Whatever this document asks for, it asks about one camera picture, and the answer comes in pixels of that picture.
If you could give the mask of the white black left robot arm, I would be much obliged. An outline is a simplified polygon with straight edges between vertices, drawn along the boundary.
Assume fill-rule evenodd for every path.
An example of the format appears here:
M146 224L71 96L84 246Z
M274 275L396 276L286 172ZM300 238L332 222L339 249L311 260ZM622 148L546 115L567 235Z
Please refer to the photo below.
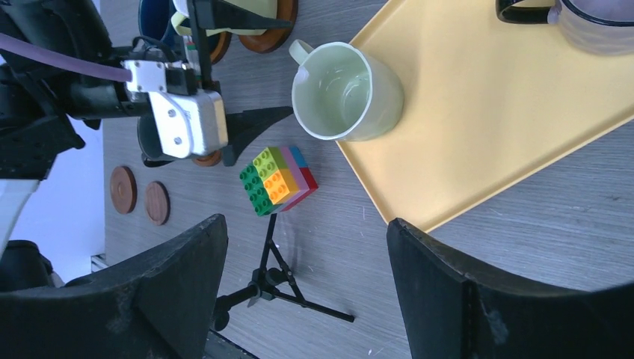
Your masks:
M288 117L288 106L225 112L212 79L209 32L289 36L296 1L262 12L248 1L176 1L190 22L184 52L162 42L147 57L115 48L90 1L1 3L1 356L200 358L227 254L213 215L115 266L57 287L37 246L9 236L56 156L84 141L70 118L147 116L157 162L214 152L234 165L245 147Z

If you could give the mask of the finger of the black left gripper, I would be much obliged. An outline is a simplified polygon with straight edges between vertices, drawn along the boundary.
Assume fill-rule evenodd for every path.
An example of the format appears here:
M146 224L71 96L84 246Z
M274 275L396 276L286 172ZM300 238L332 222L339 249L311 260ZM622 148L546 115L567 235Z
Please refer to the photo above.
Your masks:
M190 36L198 51L200 84L204 90L218 90L212 80L212 57L208 31L238 35L248 50L266 54L283 45L294 27L293 1L264 1L272 13L262 15L254 9L258 1L188 1Z
M270 126L291 114L293 114L291 106L253 109L228 114L226 116L228 144L221 149L224 166L234 166L241 153L252 141Z

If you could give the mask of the dark green mug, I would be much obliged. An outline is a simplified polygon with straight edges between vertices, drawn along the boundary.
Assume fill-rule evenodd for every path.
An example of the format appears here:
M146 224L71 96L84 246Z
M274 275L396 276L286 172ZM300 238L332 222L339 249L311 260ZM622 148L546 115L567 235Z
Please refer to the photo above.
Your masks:
M137 136L145 167L157 168L174 161L174 157L163 153L154 116L150 114L139 117Z

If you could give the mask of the dark walnut wooden coaster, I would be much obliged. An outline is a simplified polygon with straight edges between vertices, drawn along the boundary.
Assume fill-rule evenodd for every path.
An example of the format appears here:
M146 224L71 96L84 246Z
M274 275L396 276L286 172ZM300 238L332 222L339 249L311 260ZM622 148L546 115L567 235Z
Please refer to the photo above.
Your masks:
M170 198L159 181L149 183L144 193L144 208L148 219L156 226L167 222L170 215Z

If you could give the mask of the dark blue mug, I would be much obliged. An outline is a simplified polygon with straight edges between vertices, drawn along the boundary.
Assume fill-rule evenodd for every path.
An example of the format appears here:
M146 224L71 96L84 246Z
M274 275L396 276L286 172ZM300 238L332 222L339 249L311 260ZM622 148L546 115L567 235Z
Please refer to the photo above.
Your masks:
M138 29L140 35L174 45L176 32L171 25L175 7L171 0L140 0L138 5Z

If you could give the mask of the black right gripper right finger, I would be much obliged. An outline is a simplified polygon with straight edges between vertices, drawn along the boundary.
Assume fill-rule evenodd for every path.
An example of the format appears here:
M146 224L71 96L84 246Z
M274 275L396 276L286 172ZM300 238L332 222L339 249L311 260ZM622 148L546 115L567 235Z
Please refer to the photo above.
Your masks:
M531 280L397 218L387 247L413 358L631 358L633 285Z

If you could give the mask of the light green mug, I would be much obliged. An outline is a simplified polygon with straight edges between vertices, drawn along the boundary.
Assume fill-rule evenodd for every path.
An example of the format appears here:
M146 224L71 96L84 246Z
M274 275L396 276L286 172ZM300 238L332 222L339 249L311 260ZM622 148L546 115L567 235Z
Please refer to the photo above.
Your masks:
M292 107L309 135L324 141L368 141L399 122L404 90L386 64L343 42L314 48L294 40L289 54L298 65Z

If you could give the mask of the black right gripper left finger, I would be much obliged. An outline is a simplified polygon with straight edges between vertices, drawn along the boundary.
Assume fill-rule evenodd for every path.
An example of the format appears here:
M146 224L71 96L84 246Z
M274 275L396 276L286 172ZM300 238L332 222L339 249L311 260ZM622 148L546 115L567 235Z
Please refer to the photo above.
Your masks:
M201 358L227 255L212 215L106 269L1 293L3 358Z

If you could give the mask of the cream yellow mug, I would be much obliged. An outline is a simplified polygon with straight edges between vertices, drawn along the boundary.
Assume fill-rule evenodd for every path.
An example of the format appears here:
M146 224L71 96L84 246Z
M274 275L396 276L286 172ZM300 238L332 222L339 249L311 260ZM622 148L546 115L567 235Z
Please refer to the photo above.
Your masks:
M223 31L261 35L291 26L277 19L277 1L173 1L173 6L170 21L179 36L210 37Z

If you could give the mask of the yellow tray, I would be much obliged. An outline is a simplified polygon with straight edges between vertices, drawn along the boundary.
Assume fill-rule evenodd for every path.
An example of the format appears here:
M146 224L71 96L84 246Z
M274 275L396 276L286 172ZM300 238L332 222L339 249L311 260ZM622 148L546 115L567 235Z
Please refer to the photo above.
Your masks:
M339 148L385 221L427 232L633 117L631 55L500 22L493 1L389 1L352 44L405 101L392 131Z

